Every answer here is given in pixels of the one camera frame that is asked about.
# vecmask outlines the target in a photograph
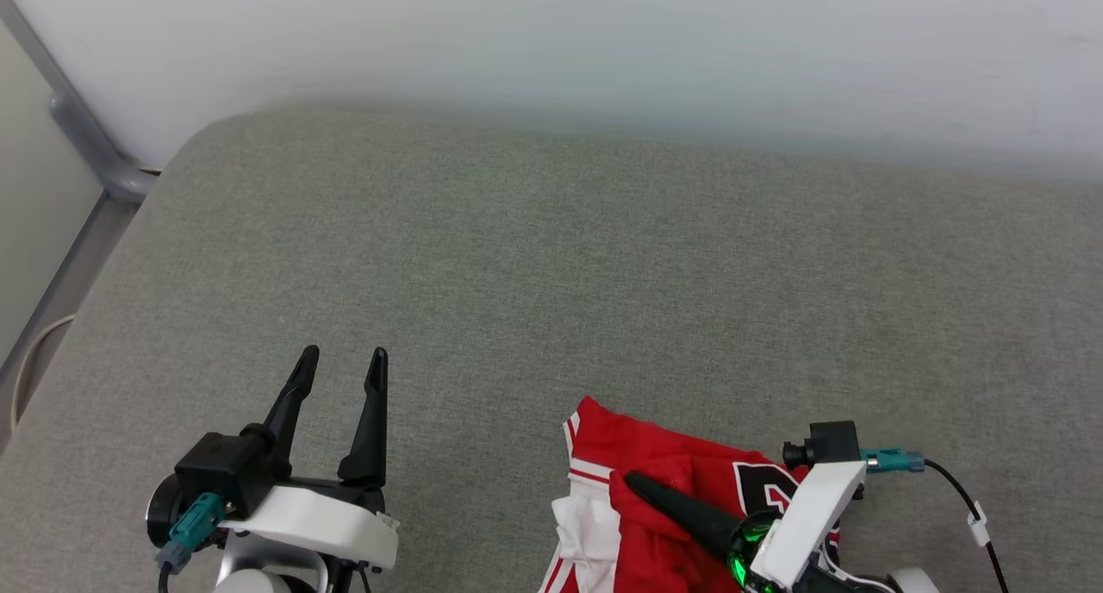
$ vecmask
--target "green light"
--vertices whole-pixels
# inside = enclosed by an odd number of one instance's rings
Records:
[[[728,557],[728,569],[731,571],[732,578],[739,584],[739,589],[746,590],[747,576],[748,576],[748,565],[750,564],[750,559],[753,559],[754,551],[758,550],[758,545],[765,537],[765,533],[770,532],[771,524],[764,524],[759,526],[749,526],[739,531],[742,538],[747,541],[745,548],[749,551],[743,553],[732,552]],[[761,593],[774,593],[773,585],[767,584],[762,587]]]

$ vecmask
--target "teal cable connector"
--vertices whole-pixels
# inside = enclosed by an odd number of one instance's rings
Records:
[[[180,573],[189,561],[192,552],[205,542],[226,518],[226,503],[217,495],[205,492],[192,503],[176,526],[169,531],[169,542],[157,553],[157,569],[171,567],[171,573]]]
[[[194,552],[225,518],[226,502],[210,492],[204,492],[169,531],[169,539],[183,543]]]
[[[921,453],[904,449],[863,449],[861,459],[866,460],[866,472],[870,474],[897,471],[921,473],[927,467]]]

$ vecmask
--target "robotic arm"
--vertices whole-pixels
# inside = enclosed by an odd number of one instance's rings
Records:
[[[344,593],[358,573],[392,569],[397,522],[385,514],[387,353],[375,348],[356,435],[336,479],[291,475],[291,441],[318,368],[318,346],[303,349],[263,424],[237,436],[208,433],[176,464],[146,511],[161,548],[160,590],[193,552],[224,550],[217,593]],[[306,568],[313,583],[265,571]]]
[[[725,562],[749,593],[938,593],[920,569],[897,570],[884,580],[857,578],[832,562],[826,551],[825,539],[839,515],[852,500],[861,499],[866,475],[922,472],[925,460],[919,453],[859,449],[855,424],[838,421],[812,424],[804,445],[785,443],[782,459],[790,470],[810,467],[784,515],[758,511],[740,520],[640,473],[627,474],[624,482]],[[999,574],[995,559],[994,564]]]

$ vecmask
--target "gray upholstery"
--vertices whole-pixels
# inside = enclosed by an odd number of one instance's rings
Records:
[[[534,591],[587,393],[769,454],[853,419],[960,476],[1014,591],[1097,587],[1100,185],[285,111],[194,137],[111,256],[0,461],[0,589],[154,590],[150,492],[308,343],[302,475],[390,353],[378,593]],[[844,561],[992,591],[965,515],[933,473],[876,476]]]

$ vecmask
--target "white cable clip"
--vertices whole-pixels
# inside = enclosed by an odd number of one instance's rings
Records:
[[[976,545],[984,548],[992,540],[988,537],[988,529],[984,527],[984,525],[988,524],[988,517],[984,515],[984,509],[981,508],[979,502],[974,500],[973,506],[976,507],[977,514],[981,514],[981,519],[977,520],[974,518],[972,511],[970,511],[965,521],[968,522],[968,528],[973,532],[973,539],[976,540]]]

